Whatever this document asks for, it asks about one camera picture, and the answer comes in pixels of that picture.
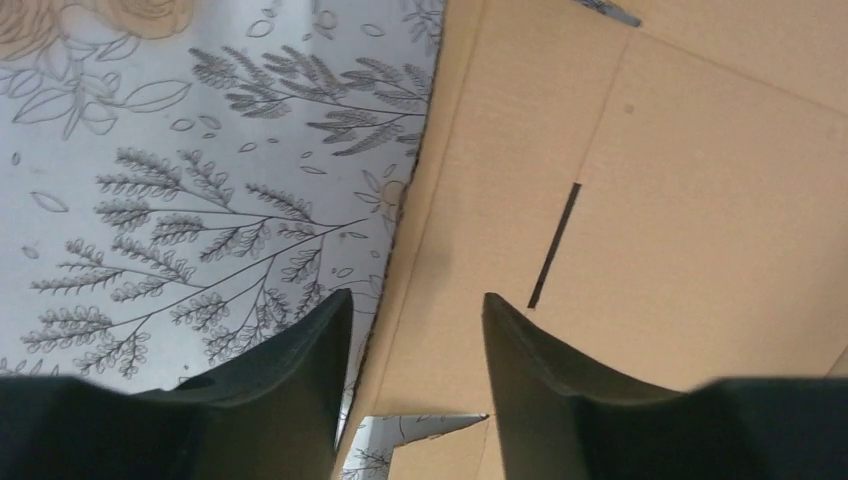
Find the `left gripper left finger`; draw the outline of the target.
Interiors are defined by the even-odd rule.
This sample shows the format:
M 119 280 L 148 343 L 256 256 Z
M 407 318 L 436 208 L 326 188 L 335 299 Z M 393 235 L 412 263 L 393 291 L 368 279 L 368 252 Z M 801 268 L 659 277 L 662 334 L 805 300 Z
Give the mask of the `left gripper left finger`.
M 347 289 L 172 390 L 74 377 L 1 381 L 5 479 L 326 479 L 353 323 Z

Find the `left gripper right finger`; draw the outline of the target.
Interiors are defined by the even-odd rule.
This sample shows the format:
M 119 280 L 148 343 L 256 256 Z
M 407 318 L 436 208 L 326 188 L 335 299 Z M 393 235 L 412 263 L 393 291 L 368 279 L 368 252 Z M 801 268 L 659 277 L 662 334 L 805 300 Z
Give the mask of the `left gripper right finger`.
M 509 479 L 843 479 L 843 378 L 731 377 L 691 391 L 626 375 L 503 297 L 482 328 Z

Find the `brown cardboard box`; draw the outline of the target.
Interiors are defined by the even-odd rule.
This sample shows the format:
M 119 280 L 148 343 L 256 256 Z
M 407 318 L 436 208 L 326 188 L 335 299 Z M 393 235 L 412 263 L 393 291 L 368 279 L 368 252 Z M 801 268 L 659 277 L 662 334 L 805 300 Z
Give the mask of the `brown cardboard box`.
M 450 1 L 343 479 L 499 479 L 483 297 L 640 380 L 847 373 L 843 1 Z

